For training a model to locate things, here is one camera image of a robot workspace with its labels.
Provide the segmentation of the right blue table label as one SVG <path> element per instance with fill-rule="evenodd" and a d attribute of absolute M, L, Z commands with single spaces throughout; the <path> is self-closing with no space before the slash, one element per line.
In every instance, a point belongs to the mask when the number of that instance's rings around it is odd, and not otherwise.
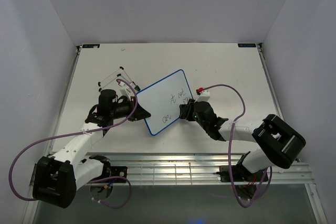
<path fill-rule="evenodd" d="M 239 48 L 256 48 L 255 43 L 238 43 L 237 44 Z"/>

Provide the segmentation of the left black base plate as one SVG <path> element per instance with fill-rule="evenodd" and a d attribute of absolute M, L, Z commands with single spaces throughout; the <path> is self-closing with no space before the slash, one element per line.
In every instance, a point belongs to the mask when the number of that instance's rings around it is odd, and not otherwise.
<path fill-rule="evenodd" d="M 127 177 L 128 168 L 126 166 L 111 166 L 107 168 L 109 177 Z M 112 178 L 108 180 L 108 183 L 126 183 L 122 178 Z"/>

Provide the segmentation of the aluminium front rail frame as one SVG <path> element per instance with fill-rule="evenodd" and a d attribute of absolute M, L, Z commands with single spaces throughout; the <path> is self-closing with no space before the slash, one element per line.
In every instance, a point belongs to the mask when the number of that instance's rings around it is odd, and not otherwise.
<path fill-rule="evenodd" d="M 90 154 L 73 168 L 82 184 L 109 176 L 111 166 L 126 166 L 126 178 L 111 179 L 128 179 L 133 186 L 230 185 L 216 174 L 228 162 L 227 155 L 216 154 Z"/>

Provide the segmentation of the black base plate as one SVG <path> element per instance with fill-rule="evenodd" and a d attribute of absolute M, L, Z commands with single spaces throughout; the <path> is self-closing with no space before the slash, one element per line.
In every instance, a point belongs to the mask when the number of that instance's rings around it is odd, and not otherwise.
<path fill-rule="evenodd" d="M 217 171 L 216 174 L 220 176 L 221 182 L 230 182 L 228 165 L 220 166 L 219 171 Z M 236 167 L 236 165 L 232 166 L 232 177 L 234 182 L 260 182 L 263 174 L 264 170 L 251 173 L 243 167 Z"/>
<path fill-rule="evenodd" d="M 127 177 L 128 168 L 126 166 L 111 166 L 107 168 L 109 177 Z M 126 183 L 122 178 L 112 178 L 108 180 L 108 183 Z"/>

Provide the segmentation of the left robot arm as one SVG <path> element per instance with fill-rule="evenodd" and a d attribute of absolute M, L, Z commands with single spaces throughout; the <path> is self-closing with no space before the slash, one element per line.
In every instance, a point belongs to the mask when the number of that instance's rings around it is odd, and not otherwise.
<path fill-rule="evenodd" d="M 135 97 L 126 95 L 118 97 L 114 90 L 102 90 L 98 103 L 91 108 L 85 119 L 83 133 L 75 136 L 52 157 L 42 157 L 38 161 L 33 198 L 67 208 L 77 190 L 92 180 L 121 182 L 119 176 L 112 178 L 116 172 L 111 168 L 107 157 L 85 156 L 103 139 L 116 119 L 138 121 L 150 117 L 148 111 L 136 104 Z"/>

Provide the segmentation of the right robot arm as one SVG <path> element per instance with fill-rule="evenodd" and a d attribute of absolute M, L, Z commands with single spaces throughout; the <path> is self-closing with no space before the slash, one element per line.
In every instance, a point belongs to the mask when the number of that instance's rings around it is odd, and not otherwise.
<path fill-rule="evenodd" d="M 206 101 L 190 99 L 180 105 L 180 119 L 197 122 L 206 134 L 216 141 L 229 141 L 231 127 L 225 129 L 229 119 L 217 116 Z M 296 130 L 275 114 L 269 114 L 255 129 L 235 126 L 233 140 L 255 142 L 259 149 L 242 155 L 232 166 L 233 179 L 247 181 L 270 166 L 288 169 L 306 145 Z"/>

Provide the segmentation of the blue framed small whiteboard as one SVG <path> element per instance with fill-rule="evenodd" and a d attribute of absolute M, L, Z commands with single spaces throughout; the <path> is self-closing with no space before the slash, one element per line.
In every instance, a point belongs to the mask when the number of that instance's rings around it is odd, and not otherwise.
<path fill-rule="evenodd" d="M 180 118 L 180 105 L 193 98 L 185 72 L 179 69 L 137 93 L 138 104 L 151 114 L 145 119 L 156 136 Z"/>

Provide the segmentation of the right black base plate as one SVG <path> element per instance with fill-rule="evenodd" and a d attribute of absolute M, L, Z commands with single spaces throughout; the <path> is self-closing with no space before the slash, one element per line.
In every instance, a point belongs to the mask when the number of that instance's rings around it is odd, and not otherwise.
<path fill-rule="evenodd" d="M 230 182 L 228 165 L 220 166 L 219 171 L 217 171 L 216 174 L 220 176 L 221 182 Z M 264 170 L 251 173 L 243 167 L 236 167 L 236 165 L 232 166 L 232 177 L 234 182 L 260 182 L 263 174 Z"/>

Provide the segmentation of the left blue table label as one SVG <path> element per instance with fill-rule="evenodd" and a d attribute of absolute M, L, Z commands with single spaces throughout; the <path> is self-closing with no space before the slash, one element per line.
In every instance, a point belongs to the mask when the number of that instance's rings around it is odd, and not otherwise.
<path fill-rule="evenodd" d="M 83 44 L 82 49 L 97 49 L 100 48 L 100 44 Z"/>

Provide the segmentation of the black whiteboard eraser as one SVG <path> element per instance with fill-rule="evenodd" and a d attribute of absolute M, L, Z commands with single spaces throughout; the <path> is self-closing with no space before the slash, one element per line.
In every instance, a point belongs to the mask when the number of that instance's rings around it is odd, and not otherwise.
<path fill-rule="evenodd" d="M 180 113 L 187 113 L 187 104 L 181 104 L 179 108 L 180 108 Z"/>

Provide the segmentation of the blue table label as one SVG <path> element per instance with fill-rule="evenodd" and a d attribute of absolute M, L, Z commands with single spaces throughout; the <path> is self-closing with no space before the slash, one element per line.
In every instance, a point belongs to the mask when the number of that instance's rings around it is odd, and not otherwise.
<path fill-rule="evenodd" d="M 256 48 L 255 43 L 238 43 L 237 44 L 239 48 Z"/>
<path fill-rule="evenodd" d="M 97 49 L 100 48 L 100 44 L 83 44 L 82 49 Z"/>

